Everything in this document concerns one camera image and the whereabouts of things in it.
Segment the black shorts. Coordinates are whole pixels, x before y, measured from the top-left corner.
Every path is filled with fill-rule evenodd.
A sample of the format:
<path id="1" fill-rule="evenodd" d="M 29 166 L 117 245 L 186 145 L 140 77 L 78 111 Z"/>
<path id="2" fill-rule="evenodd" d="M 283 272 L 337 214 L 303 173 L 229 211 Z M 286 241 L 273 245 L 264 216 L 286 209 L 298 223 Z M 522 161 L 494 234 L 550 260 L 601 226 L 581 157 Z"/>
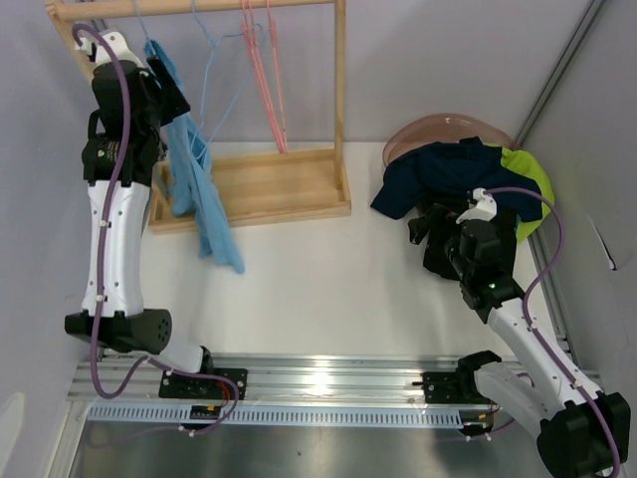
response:
<path id="1" fill-rule="evenodd" d="M 433 199 L 423 200 L 419 207 L 422 209 L 423 216 L 427 213 L 429 208 L 435 204 L 442 204 L 450 209 L 453 209 L 460 214 L 469 208 L 469 203 L 462 199 Z M 509 273 L 513 273 L 515 259 L 517 254 L 517 237 L 516 237 L 516 225 L 517 214 L 510 209 L 504 208 L 498 215 L 491 221 L 495 226 L 498 238 L 500 240 L 501 248 L 498 253 L 498 264 L 503 270 Z M 447 260 L 438 264 L 425 264 L 423 256 L 423 267 L 430 273 L 437 275 L 445 280 L 451 280 L 458 282 L 459 276 L 455 272 L 452 264 Z"/>

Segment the navy blue shorts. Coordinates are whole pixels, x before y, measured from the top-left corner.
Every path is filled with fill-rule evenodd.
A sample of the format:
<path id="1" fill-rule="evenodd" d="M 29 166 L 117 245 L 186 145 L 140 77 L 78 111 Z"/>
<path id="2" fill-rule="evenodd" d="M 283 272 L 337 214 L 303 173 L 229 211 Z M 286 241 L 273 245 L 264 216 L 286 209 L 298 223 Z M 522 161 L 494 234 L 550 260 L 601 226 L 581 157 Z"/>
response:
<path id="1" fill-rule="evenodd" d="M 484 188 L 501 166 L 501 148 L 482 143 L 475 136 L 412 149 L 386 166 L 371 207 L 389 218 L 401 219 L 431 193 L 459 198 Z"/>

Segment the light blue shorts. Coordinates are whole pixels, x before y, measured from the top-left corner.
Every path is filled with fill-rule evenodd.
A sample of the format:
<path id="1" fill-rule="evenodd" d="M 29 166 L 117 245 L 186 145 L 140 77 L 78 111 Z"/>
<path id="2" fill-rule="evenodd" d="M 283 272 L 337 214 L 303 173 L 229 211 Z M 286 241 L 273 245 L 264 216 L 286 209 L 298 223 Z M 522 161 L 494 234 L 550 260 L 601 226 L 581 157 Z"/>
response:
<path id="1" fill-rule="evenodd" d="M 194 215 L 199 255 L 230 266 L 238 274 L 245 263 L 233 238 L 229 220 L 212 180 L 212 159 L 207 142 L 192 114 L 178 116 L 166 127 L 168 160 L 173 184 L 171 213 L 180 218 Z"/>

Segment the lime green shorts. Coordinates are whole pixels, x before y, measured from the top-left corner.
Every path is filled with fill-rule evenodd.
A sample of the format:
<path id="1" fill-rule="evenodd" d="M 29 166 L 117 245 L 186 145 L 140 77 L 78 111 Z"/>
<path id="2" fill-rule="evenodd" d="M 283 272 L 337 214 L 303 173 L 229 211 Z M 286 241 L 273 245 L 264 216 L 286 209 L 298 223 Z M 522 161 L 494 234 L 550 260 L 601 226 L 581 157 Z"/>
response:
<path id="1" fill-rule="evenodd" d="M 510 191 L 495 194 L 499 208 L 508 208 L 517 214 L 516 237 L 522 243 L 550 213 L 549 207 L 536 196 L 541 195 L 553 204 L 554 192 L 548 175 L 531 153 L 506 147 L 501 148 L 501 153 L 501 166 L 489 177 L 484 188 L 515 188 L 533 192 L 533 195 Z"/>

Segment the pink hanger of black shorts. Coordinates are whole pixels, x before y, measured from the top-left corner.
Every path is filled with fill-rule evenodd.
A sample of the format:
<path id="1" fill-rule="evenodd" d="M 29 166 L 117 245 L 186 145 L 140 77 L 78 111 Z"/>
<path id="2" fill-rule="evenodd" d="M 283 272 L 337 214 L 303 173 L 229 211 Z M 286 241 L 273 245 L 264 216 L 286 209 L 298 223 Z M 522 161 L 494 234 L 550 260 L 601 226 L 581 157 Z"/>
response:
<path id="1" fill-rule="evenodd" d="M 251 66 L 255 80 L 258 85 L 260 98 L 265 110 L 265 114 L 270 126 L 270 130 L 277 147 L 280 152 L 280 141 L 278 135 L 280 129 L 278 127 L 278 120 L 275 114 L 274 103 L 271 96 L 271 91 L 268 85 L 268 81 L 265 74 L 263 65 L 263 59 L 261 57 L 261 51 L 258 42 L 257 26 L 254 18 L 254 10 L 250 1 L 241 2 L 242 14 L 243 14 L 243 33 L 245 37 L 246 48 L 248 56 L 251 61 Z"/>

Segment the pink hanger of teal shorts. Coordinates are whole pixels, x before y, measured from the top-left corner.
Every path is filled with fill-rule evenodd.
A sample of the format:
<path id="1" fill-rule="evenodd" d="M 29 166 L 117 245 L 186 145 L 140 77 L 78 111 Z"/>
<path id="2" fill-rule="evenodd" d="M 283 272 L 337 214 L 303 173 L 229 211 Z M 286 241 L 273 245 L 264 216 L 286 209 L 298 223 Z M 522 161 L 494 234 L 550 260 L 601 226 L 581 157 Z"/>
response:
<path id="1" fill-rule="evenodd" d="M 273 65 L 275 70 L 277 88 L 276 102 L 273 100 L 273 95 L 268 83 L 265 65 L 261 54 L 261 47 L 257 40 L 257 22 L 255 21 L 254 8 L 251 1 L 241 2 L 244 18 L 243 33 L 275 145 L 280 154 L 286 154 L 288 152 L 288 128 L 282 88 L 278 28 L 272 14 L 272 3 L 270 1 L 266 1 L 265 5 L 268 18 L 268 35 L 272 47 Z"/>

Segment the pink hanger of green shorts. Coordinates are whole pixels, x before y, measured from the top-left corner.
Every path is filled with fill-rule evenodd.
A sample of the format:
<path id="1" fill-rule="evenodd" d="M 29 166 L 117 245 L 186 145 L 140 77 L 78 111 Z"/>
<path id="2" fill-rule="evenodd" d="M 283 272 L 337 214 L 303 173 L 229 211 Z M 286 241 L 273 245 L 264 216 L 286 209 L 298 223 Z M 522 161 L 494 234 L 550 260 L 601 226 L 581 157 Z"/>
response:
<path id="1" fill-rule="evenodd" d="M 280 133 L 278 135 L 278 139 L 280 141 L 280 146 L 281 146 L 280 153 L 287 153 L 288 152 L 287 118 L 286 118 L 285 100 L 284 100 L 283 89 L 282 89 L 282 78 L 281 78 L 281 67 L 280 67 L 280 45 L 279 45 L 277 24 L 272 13 L 272 2 L 270 0 L 266 1 L 266 10 L 267 10 L 267 16 L 269 21 L 270 41 L 271 41 L 271 46 L 273 50 L 273 65 L 275 68 L 277 100 L 278 100 L 279 116 L 280 116 L 280 122 L 278 123 L 278 127 L 280 129 Z"/>

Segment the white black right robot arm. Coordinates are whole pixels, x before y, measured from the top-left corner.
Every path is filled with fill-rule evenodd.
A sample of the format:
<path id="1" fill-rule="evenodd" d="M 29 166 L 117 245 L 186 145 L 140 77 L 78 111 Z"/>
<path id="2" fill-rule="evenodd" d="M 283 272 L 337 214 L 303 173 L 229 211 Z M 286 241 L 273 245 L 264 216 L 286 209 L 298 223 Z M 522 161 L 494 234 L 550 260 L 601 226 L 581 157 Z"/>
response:
<path id="1" fill-rule="evenodd" d="M 467 306 L 524 368 L 511 370 L 491 351 L 465 356 L 456 393 L 503 407 L 533 438 L 551 476 L 618 476 L 627 459 L 630 406 L 620 393 L 605 393 L 531 316 L 523 289 L 502 266 L 492 217 L 478 207 L 456 214 L 435 204 L 408 228 L 412 243 L 424 242 L 453 269 Z"/>

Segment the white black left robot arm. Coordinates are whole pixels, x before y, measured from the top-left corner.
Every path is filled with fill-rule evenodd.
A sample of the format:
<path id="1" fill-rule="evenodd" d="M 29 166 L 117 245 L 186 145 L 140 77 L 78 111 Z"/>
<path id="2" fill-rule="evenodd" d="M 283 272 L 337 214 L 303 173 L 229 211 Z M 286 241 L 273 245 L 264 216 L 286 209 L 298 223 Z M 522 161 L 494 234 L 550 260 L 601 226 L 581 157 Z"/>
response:
<path id="1" fill-rule="evenodd" d="M 215 388 L 209 352 L 177 335 L 170 313 L 148 309 L 140 285 L 141 236 L 155 164 L 166 151 L 161 128 L 189 104 L 158 60 L 105 60 L 91 82 L 98 107 L 82 151 L 91 207 L 91 267 L 81 309 L 66 316 L 68 335 L 101 349 L 148 354 L 184 370 L 181 386 L 196 398 Z"/>

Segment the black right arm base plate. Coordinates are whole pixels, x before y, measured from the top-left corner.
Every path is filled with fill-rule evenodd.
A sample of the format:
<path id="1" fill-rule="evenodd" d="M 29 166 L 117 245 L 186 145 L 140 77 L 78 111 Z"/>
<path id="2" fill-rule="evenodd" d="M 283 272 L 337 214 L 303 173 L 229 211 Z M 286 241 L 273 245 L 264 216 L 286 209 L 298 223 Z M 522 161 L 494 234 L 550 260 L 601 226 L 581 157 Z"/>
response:
<path id="1" fill-rule="evenodd" d="M 428 404 L 494 404 L 478 392 L 474 377 L 461 371 L 424 371 L 411 385 L 422 390 Z"/>

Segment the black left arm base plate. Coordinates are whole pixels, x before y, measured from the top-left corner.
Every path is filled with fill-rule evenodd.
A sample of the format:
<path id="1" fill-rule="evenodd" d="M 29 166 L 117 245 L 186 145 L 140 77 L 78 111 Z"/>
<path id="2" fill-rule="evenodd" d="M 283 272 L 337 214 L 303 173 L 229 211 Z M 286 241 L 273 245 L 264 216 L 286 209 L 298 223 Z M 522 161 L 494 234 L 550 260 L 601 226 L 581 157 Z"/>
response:
<path id="1" fill-rule="evenodd" d="M 248 384 L 248 371 L 244 368 L 217 368 L 214 374 L 232 381 L 239 390 L 239 399 L 243 400 Z M 231 400 L 231 386 L 218 379 L 192 378 L 165 372 L 159 386 L 158 396 L 164 399 L 206 399 Z"/>

